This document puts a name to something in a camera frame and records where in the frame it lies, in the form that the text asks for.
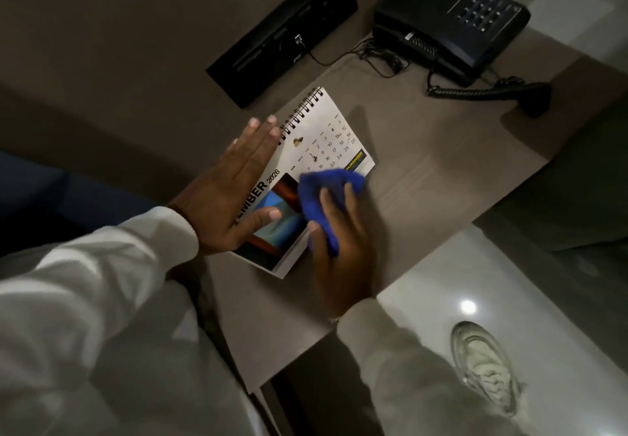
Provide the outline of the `person's right hand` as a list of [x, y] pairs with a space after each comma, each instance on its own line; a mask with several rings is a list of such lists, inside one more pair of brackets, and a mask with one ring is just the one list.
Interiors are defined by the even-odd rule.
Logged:
[[313, 273], [329, 316], [339, 319], [354, 305], [374, 297], [376, 253], [371, 235], [360, 215], [357, 197], [350, 183], [343, 187], [345, 210], [337, 207], [326, 188], [319, 194], [323, 213], [334, 232], [339, 250], [330, 257], [327, 274]]

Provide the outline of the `person's left hand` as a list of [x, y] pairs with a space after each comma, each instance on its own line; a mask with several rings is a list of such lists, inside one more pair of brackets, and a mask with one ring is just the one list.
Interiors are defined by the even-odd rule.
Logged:
[[168, 207], [192, 226], [201, 255], [239, 248], [260, 229], [240, 229], [240, 211], [279, 145], [275, 116], [251, 118], [216, 165], [204, 171]]

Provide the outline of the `white spiral desk calendar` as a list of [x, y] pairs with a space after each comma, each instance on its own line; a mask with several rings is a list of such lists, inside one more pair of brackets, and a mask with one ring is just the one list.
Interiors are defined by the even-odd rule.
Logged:
[[234, 253], [282, 279], [308, 245], [310, 221], [325, 231], [329, 255], [337, 255], [338, 240], [323, 213], [320, 189], [328, 189], [345, 210], [345, 184], [360, 194], [375, 162], [323, 88], [311, 90], [279, 126], [278, 148], [237, 219], [263, 208], [277, 208], [281, 217], [256, 231]]

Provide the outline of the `person's left forearm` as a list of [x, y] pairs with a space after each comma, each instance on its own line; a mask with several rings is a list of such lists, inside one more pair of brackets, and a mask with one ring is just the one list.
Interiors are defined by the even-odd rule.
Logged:
[[269, 436], [166, 273], [197, 255], [156, 207], [1, 270], [0, 436]]

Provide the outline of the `person's right forearm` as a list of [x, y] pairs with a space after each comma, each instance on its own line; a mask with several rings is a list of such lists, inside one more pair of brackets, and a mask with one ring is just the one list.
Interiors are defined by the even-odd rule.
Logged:
[[376, 299], [351, 307], [337, 334], [358, 364], [384, 436], [527, 436]]

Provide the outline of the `blue chair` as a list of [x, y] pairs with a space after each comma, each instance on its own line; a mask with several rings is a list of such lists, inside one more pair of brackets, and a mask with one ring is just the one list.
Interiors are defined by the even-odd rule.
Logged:
[[67, 242], [165, 204], [0, 151], [0, 258]]

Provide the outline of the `white sneaker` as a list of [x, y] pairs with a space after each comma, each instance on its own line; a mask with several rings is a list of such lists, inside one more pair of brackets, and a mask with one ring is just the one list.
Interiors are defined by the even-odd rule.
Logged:
[[464, 321], [451, 331], [450, 347], [460, 380], [506, 415], [516, 416], [523, 387], [498, 340], [482, 326]]

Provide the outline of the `black desk telephone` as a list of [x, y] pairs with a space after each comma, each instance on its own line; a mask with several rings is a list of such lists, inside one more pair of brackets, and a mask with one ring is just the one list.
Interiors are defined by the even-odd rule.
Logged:
[[471, 86], [523, 31], [531, 13], [514, 0], [383, 0], [376, 45]]

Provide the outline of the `black wall socket panel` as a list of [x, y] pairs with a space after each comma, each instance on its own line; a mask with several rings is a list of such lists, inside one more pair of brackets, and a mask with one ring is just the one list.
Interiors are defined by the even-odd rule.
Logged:
[[206, 72], [246, 108], [356, 11], [357, 0], [285, 0]]

